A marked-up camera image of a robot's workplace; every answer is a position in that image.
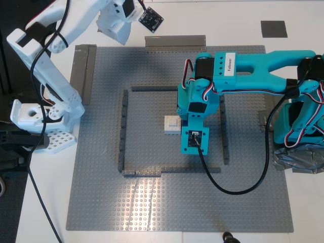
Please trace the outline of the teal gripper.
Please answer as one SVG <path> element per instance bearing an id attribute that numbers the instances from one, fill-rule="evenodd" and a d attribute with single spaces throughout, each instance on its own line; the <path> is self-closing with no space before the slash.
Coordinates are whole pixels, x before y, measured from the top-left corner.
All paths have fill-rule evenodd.
<path id="1" fill-rule="evenodd" d="M 204 78 L 191 78 L 185 84 L 185 88 L 181 84 L 178 86 L 177 113 L 181 119 L 206 118 L 217 113 L 218 95 L 213 93 L 212 84 Z"/>

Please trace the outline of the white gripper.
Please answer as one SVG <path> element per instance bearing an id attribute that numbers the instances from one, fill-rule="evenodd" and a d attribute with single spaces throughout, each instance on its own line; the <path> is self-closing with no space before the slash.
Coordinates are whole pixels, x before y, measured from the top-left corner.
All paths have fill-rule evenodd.
<path id="1" fill-rule="evenodd" d="M 100 21 L 98 32 L 125 45 L 131 33 L 131 23 L 139 18 L 139 8 L 133 0 L 100 1 Z"/>

